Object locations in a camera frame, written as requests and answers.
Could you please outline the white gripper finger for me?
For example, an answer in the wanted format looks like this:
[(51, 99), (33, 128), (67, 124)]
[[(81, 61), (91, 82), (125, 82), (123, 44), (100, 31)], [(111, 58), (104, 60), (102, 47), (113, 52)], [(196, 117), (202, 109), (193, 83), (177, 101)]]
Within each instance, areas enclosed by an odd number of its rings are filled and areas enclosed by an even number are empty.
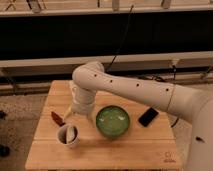
[(72, 115), (72, 107), (70, 106), (64, 114), (64, 119), (70, 117)]
[(93, 114), (92, 113), (88, 114), (87, 119), (89, 120), (89, 122), (93, 123), (94, 122)]

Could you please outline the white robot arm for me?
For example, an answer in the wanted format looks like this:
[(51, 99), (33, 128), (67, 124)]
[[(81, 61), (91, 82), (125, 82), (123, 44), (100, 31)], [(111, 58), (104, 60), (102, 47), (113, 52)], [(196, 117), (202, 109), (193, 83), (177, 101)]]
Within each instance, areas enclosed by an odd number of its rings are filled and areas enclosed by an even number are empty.
[(89, 115), (97, 91), (106, 91), (177, 116), (192, 124), (184, 171), (213, 171), (213, 91), (178, 84), (113, 76), (102, 63), (89, 62), (72, 73), (70, 112)]

